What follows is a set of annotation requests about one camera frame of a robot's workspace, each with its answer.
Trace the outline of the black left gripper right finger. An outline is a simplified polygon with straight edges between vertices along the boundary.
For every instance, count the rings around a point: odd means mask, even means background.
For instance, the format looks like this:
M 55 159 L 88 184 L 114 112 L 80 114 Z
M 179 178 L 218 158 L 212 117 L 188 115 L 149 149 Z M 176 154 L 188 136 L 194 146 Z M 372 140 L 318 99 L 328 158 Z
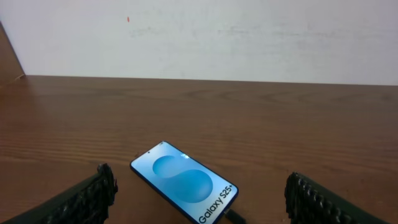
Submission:
M 291 223 L 387 224 L 297 172 L 288 176 L 284 196 Z

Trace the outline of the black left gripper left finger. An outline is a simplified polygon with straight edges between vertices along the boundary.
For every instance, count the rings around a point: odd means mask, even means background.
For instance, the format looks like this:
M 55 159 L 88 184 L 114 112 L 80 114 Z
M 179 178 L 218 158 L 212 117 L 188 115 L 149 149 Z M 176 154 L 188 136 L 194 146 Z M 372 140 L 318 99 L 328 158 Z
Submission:
M 117 192 L 111 167 L 100 164 L 95 175 L 2 224 L 103 224 Z

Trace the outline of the blue Galaxy S25+ smartphone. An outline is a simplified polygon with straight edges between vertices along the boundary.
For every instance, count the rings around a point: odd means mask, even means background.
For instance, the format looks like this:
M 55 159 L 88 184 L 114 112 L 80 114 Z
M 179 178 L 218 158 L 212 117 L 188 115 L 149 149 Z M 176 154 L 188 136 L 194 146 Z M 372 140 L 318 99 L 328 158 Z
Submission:
M 167 141 L 130 162 L 130 169 L 196 224 L 214 224 L 229 209 L 239 189 Z

